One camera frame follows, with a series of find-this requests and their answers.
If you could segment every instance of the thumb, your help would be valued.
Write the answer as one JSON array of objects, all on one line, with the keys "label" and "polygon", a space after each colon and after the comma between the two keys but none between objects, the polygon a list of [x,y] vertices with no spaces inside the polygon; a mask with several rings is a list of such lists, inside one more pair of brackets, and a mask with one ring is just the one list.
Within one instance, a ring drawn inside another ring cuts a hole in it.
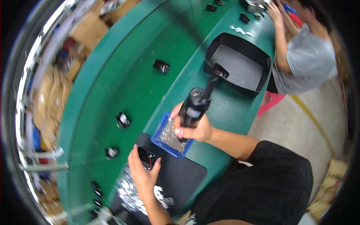
[{"label": "thumb", "polygon": [[175,132],[179,138],[194,139],[195,132],[192,128],[180,127]]},{"label": "thumb", "polygon": [[158,158],[151,170],[153,176],[157,177],[161,168],[161,158]]}]

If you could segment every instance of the gray foam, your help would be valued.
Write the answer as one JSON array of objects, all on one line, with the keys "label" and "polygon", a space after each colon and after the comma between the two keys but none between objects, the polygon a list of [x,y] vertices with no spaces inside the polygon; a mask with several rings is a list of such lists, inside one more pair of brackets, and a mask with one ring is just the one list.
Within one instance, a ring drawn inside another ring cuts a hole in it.
[{"label": "gray foam", "polygon": [[217,48],[211,62],[218,63],[229,73],[228,81],[250,90],[256,90],[264,70],[253,60],[225,45]]}]

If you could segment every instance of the concrete floor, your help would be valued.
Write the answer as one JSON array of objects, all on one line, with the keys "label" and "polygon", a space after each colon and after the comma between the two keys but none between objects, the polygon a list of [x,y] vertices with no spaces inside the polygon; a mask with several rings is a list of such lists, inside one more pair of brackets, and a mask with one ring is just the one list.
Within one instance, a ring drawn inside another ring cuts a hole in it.
[{"label": "concrete floor", "polygon": [[[335,158],[344,160],[346,114],[337,80],[329,80],[319,88],[298,95],[298,98],[325,131]],[[305,111],[287,95],[261,117],[256,117],[248,135],[282,145],[310,161],[314,176],[311,201],[325,176],[332,154],[324,136]]]}]

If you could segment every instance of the person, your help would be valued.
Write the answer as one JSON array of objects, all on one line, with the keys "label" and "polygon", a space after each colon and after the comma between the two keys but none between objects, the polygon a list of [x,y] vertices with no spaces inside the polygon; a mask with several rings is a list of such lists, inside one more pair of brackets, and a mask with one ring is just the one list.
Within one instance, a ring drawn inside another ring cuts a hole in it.
[{"label": "person", "polygon": [[[304,22],[297,29],[277,0],[268,4],[267,13],[275,28],[275,62],[268,91],[276,94],[300,94],[316,88],[337,74],[331,27],[311,0],[288,0]],[[285,30],[291,40],[286,43]]]},{"label": "person", "polygon": [[[180,108],[181,103],[171,113],[179,138],[207,142],[236,160],[253,164],[242,169],[228,168],[202,190],[194,201],[186,225],[298,224],[309,202],[313,183],[307,159],[269,141],[216,129],[206,114],[196,128],[181,127],[177,116]],[[152,170],[146,170],[134,145],[128,160],[151,224],[174,224],[154,196],[161,159],[155,162]]]}]

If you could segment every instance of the pink stool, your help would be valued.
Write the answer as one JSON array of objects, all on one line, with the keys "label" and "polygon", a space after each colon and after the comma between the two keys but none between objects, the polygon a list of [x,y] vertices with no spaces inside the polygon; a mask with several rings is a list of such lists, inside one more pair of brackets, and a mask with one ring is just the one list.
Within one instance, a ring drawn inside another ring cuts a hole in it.
[{"label": "pink stool", "polygon": [[274,107],[276,104],[281,102],[281,100],[283,100],[284,97],[286,96],[286,95],[275,94],[275,93],[272,93],[269,91],[266,91],[265,94],[269,95],[271,99],[268,103],[260,106],[260,109],[257,112],[257,116],[261,116],[264,112],[268,111],[269,109]]}]

